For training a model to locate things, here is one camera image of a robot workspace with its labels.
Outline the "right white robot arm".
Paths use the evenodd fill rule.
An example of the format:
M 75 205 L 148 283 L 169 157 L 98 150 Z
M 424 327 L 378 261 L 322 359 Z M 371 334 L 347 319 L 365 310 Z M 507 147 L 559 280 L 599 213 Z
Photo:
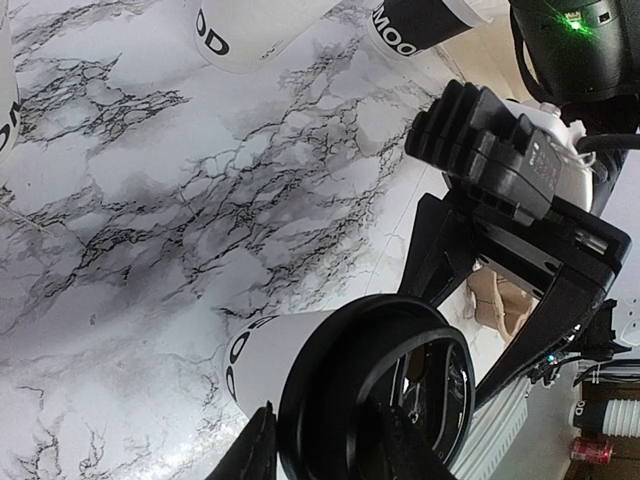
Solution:
M 405 143 L 449 190 L 419 201 L 401 291 L 438 306 L 482 263 L 538 301 L 478 405 L 584 330 L 632 245 L 600 214 L 639 146 L 638 3 L 514 1 L 510 24 L 527 90 L 560 113 L 454 81 Z

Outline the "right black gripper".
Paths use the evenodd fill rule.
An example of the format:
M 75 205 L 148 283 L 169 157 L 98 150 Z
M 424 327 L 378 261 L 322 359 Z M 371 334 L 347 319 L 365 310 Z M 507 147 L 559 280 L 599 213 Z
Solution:
M 480 381 L 476 403 L 484 405 L 588 325 L 629 252 L 626 233 L 561 199 L 525 226 L 464 194 L 426 194 L 399 293 L 441 305 L 481 263 L 539 300 Z

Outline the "white paper coffee cup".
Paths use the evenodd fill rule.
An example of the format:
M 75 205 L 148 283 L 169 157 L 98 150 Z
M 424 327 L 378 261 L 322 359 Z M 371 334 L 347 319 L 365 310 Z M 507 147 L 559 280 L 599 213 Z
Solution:
M 334 0 L 203 1 L 195 17 L 196 48 L 220 70 L 253 72 L 336 5 Z

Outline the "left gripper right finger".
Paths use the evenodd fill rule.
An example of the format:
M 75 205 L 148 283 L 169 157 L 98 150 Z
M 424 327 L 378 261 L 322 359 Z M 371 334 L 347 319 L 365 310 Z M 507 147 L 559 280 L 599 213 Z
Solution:
M 454 479 L 398 406 L 371 405 L 373 446 L 367 452 L 368 479 Z

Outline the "brown cardboard cup carrier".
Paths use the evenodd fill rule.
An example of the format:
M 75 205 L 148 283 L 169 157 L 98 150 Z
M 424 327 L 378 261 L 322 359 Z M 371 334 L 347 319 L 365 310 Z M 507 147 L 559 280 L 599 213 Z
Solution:
M 475 320 L 499 333 L 508 345 L 525 325 L 539 300 L 487 267 L 468 279 L 475 298 Z

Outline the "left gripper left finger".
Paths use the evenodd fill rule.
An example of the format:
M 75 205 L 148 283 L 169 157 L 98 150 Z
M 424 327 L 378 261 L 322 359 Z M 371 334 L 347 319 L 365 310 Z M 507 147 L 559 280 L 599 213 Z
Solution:
M 255 411 L 209 480 L 276 480 L 276 416 L 267 402 Z

